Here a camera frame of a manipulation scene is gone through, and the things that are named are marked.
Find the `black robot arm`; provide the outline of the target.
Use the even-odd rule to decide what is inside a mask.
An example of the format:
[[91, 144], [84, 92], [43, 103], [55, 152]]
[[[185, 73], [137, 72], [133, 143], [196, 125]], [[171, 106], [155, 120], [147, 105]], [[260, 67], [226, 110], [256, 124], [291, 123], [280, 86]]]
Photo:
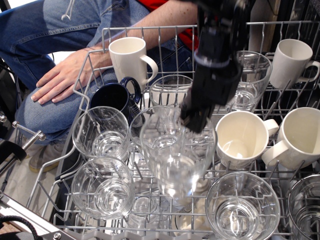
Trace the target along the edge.
[[196, 0], [199, 43], [194, 52], [192, 87], [180, 104], [184, 126], [200, 133], [215, 105], [226, 105], [235, 95], [243, 74], [237, 52], [249, 42], [253, 0]]

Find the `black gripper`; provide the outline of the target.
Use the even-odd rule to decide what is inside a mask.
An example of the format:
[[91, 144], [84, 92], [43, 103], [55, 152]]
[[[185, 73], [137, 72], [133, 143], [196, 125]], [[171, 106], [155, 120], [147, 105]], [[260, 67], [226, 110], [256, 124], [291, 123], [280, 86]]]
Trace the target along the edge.
[[194, 53], [196, 68], [192, 87], [180, 106], [181, 123], [200, 133], [216, 105], [225, 105], [235, 94], [242, 66], [233, 52], [223, 61], [214, 62], [209, 53]]

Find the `person's bare hand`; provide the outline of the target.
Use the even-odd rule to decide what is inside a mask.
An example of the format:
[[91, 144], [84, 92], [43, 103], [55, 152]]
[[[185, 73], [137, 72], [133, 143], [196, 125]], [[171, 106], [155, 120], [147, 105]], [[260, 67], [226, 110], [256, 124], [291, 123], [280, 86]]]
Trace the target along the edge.
[[49, 101], [58, 103], [71, 96], [79, 70], [89, 50], [84, 48], [75, 51], [43, 75], [36, 83], [38, 90], [31, 95], [31, 100], [43, 105]]

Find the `person's bare forearm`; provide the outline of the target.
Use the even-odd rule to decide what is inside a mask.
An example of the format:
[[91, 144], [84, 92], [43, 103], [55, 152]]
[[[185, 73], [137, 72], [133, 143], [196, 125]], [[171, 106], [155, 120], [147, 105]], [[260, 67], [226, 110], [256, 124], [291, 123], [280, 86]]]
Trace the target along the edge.
[[[99, 22], [97, 32], [108, 27], [133, 27], [128, 32], [120, 32], [111, 38], [112, 41], [128, 37], [143, 37], [148, 50], [158, 45], [158, 33], [155, 29], [149, 29], [144, 34], [141, 33], [141, 27], [168, 27], [168, 26], [186, 26], [197, 23], [198, 7], [191, 2], [182, 2], [179, 0], [168, 0], [157, 9], [148, 12], [148, 10], [136, 0], [115, 1], [102, 0], [98, 2], [99, 11], [91, 14], [91, 23]], [[68, 56], [59, 65], [82, 67], [83, 60], [88, 52], [91, 62], [85, 63], [82, 76], [88, 76], [91, 68], [102, 68], [112, 65], [111, 56], [108, 52], [100, 52], [103, 44], [107, 45], [108, 40], [100, 41], [95, 45], [88, 45]]]

